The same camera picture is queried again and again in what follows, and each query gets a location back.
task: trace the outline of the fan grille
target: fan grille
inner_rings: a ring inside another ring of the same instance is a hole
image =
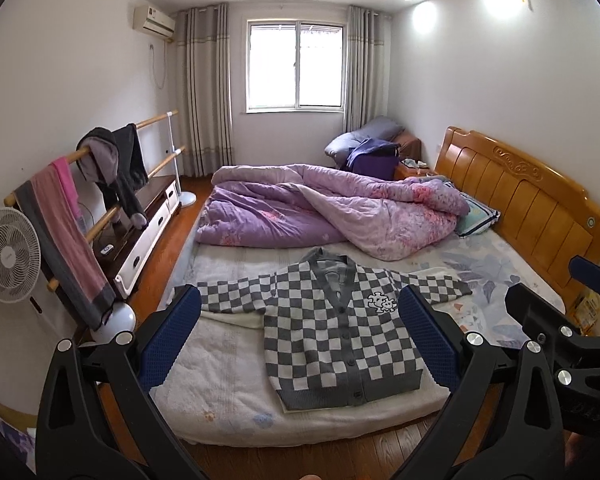
[[[17,209],[0,209],[0,301],[26,298],[40,273],[40,244],[33,225]]]

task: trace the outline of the mattress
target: mattress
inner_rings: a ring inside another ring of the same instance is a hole
[[[435,308],[449,313],[462,330],[480,332],[492,344],[519,348],[528,339],[504,307],[506,291],[514,283],[525,283],[564,312],[560,297],[491,230],[468,238],[451,235],[398,262],[380,262],[349,243],[325,248],[348,254],[362,266],[429,274],[444,269],[454,274],[471,286],[472,295]],[[309,250],[206,246],[193,244],[191,237],[170,284],[270,274]],[[260,325],[248,319],[237,319],[239,325],[220,319],[201,317],[164,384],[151,392],[174,433],[189,442],[264,447],[354,438],[435,412],[448,396],[425,370],[420,388],[412,392],[357,407],[286,412],[265,373]]]

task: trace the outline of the checkered cardigan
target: checkered cardigan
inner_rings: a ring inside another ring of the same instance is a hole
[[[318,259],[346,265],[337,294]],[[420,387],[424,361],[397,310],[416,285],[432,304],[470,294],[451,276],[357,265],[323,249],[270,275],[198,283],[202,309],[264,314],[267,375],[289,410],[358,406]]]

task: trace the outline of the wooden nightstand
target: wooden nightstand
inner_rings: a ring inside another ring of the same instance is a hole
[[[429,168],[407,168],[404,164],[398,163],[395,167],[394,180],[404,180],[410,176],[433,176],[437,173]]]

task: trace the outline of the air conditioner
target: air conditioner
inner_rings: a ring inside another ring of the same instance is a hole
[[[134,30],[168,40],[173,37],[175,25],[175,20],[150,5],[136,7],[134,11]]]

